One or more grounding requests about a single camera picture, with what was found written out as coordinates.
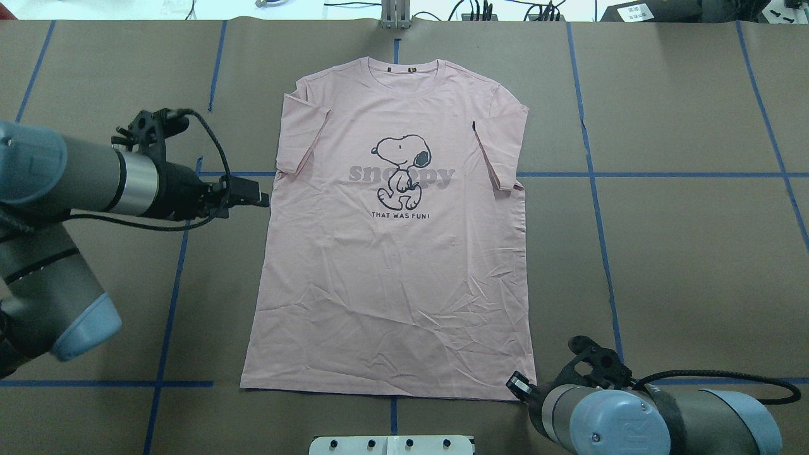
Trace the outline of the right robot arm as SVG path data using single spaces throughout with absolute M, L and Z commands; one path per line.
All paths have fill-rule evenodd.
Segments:
M 771 412 L 738 391 L 532 385 L 520 372 L 506 386 L 537 432 L 572 454 L 780 454 L 784 447 Z

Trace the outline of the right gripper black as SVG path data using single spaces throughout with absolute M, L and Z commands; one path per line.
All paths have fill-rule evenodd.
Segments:
M 531 384 L 528 377 L 521 372 L 513 372 L 506 382 L 509 392 L 511 392 L 517 400 L 524 400 L 528 407 L 528 418 L 534 429 L 537 430 L 543 437 L 549 437 L 549 433 L 544 427 L 542 409 L 544 401 L 547 399 L 551 391 L 557 386 L 555 383 L 539 383 L 537 385 Z

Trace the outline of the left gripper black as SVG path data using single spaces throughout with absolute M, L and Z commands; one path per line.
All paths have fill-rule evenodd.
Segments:
M 260 194 L 260 185 L 252 179 L 224 176 L 217 183 L 206 183 L 189 167 L 162 163 L 158 170 L 158 193 L 154 198 L 154 218 L 184 221 L 208 219 L 226 208 L 238 205 L 269 208 L 268 194 Z M 240 194 L 259 194 L 257 197 Z

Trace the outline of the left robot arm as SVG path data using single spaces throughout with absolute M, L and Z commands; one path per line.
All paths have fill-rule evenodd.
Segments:
M 224 168 L 205 182 L 167 160 L 166 141 L 200 122 Z M 193 109 L 142 111 L 109 146 L 43 126 L 2 123 L 2 378 L 50 354 L 70 361 L 117 334 L 118 309 L 64 227 L 93 219 L 187 231 L 268 193 L 230 170 L 219 139 Z

